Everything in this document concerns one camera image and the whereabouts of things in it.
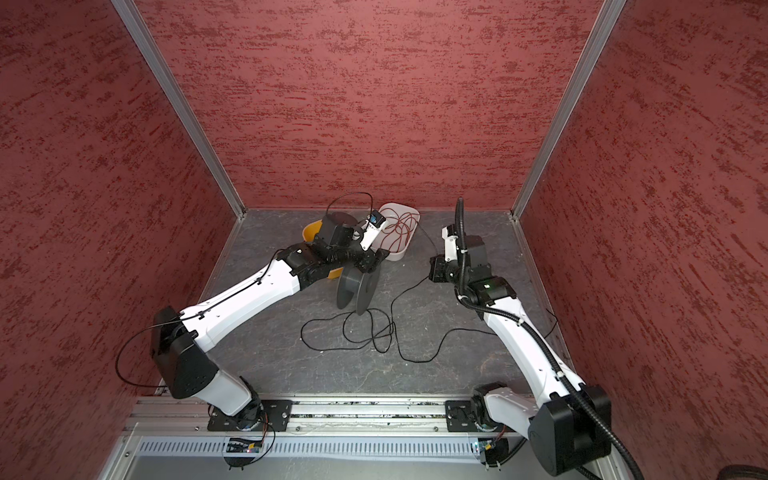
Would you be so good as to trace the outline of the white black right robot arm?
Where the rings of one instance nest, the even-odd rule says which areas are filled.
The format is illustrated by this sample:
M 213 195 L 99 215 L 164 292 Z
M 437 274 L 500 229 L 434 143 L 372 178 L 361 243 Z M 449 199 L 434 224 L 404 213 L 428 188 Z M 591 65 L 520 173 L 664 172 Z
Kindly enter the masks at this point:
M 475 395 L 480 419 L 521 434 L 552 476 L 610 455 L 616 447 L 605 391 L 586 385 L 547 344 L 510 284 L 493 274 L 481 237 L 459 236 L 448 226 L 442 238 L 430 280 L 453 285 L 459 303 L 501 340 L 530 389 L 523 395 L 501 384 L 484 386 Z

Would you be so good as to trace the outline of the grey perforated cable spool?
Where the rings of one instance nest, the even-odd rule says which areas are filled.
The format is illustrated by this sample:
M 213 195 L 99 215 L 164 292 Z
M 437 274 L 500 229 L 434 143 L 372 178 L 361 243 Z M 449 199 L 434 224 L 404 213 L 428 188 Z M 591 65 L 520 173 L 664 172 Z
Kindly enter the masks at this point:
M 353 264 L 342 269 L 336 292 L 336 306 L 339 309 L 353 308 L 363 315 L 374 297 L 381 275 L 381 269 L 364 273 Z

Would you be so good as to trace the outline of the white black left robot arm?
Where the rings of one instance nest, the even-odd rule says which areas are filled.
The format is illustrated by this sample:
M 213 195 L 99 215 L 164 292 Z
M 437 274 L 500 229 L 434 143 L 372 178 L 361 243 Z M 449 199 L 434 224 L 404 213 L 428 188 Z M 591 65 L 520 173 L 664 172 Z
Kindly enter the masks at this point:
M 302 242 L 277 250 L 260 271 L 215 297 L 180 312 L 162 309 L 155 316 L 150 354 L 170 395 L 208 403 L 239 430 L 254 428 L 263 418 L 258 394 L 208 352 L 246 321 L 331 271 L 341 268 L 363 279 L 377 275 L 389 255 L 385 249 Z

